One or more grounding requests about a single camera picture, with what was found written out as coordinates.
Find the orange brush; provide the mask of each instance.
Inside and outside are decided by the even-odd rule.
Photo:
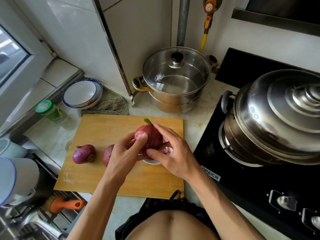
[[[64,196],[50,196],[43,205],[44,211],[48,211],[52,214],[58,214],[63,209],[69,210],[81,210],[87,202],[85,200],[69,200],[65,201]]]

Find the glass lid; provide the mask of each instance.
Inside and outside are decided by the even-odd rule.
[[[189,94],[209,81],[211,65],[198,51],[169,47],[152,54],[143,65],[143,77],[154,90],[170,94]]]

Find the forearm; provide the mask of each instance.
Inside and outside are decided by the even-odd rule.
[[[102,178],[67,240],[101,240],[119,188]]]
[[[265,239],[201,169],[194,174],[189,184],[198,195],[221,239]]]

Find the marble countertop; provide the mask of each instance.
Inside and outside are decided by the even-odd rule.
[[[197,107],[187,113],[168,114],[162,112],[152,104],[149,93],[140,93],[134,97],[134,106],[128,106],[129,114],[137,116],[183,118],[184,138],[191,150],[194,151],[223,92],[225,90],[230,90],[236,94],[239,90],[236,87],[217,81],[214,78],[215,74],[212,74],[209,83],[203,90]],[[102,99],[106,100],[114,97],[117,96],[109,91],[104,91]],[[73,139],[81,120],[79,111],[67,109],[62,103],[60,103],[58,107],[67,114],[67,117],[63,121],[54,123],[44,117],[25,132],[25,136],[41,150],[41,153],[53,161],[49,166],[56,173],[60,172],[67,154],[68,145]],[[185,197],[188,201],[201,205],[190,185],[187,182],[184,182],[184,186]],[[91,197],[90,193],[80,193],[80,195],[86,200],[89,200]],[[117,196],[103,239],[114,239],[114,230],[126,222],[129,216],[137,213],[144,201],[145,198],[142,197]],[[270,226],[267,226],[245,210],[239,209],[254,226],[261,231],[261,233],[265,233],[264,235],[267,239],[275,239],[275,236],[276,239],[288,239],[283,234]]]

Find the person's left hand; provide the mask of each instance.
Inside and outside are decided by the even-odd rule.
[[[136,162],[144,158],[138,154],[146,144],[148,134],[143,133],[134,143],[133,139],[134,132],[127,134],[114,145],[102,179],[114,181],[120,187],[125,182],[126,176],[130,173]]]

